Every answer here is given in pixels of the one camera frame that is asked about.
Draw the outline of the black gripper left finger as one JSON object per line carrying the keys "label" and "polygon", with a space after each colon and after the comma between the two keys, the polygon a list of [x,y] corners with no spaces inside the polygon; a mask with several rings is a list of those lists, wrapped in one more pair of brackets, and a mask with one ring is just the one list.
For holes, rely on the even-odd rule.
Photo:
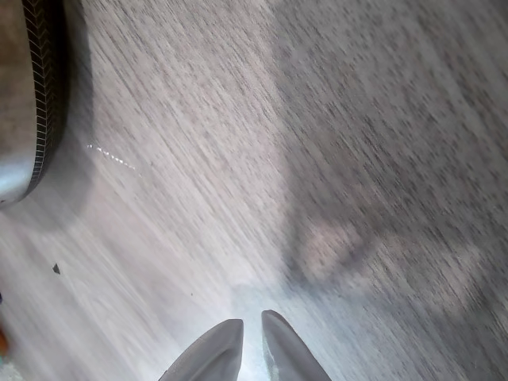
{"label": "black gripper left finger", "polygon": [[235,381],[241,369],[244,322],[225,320],[193,342],[160,381]]}

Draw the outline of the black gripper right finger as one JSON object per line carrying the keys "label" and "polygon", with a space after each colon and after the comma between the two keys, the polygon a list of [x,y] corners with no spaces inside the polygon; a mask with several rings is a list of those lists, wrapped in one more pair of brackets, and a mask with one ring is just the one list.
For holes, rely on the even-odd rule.
{"label": "black gripper right finger", "polygon": [[261,320],[264,359],[270,380],[331,380],[281,314],[265,310]]}

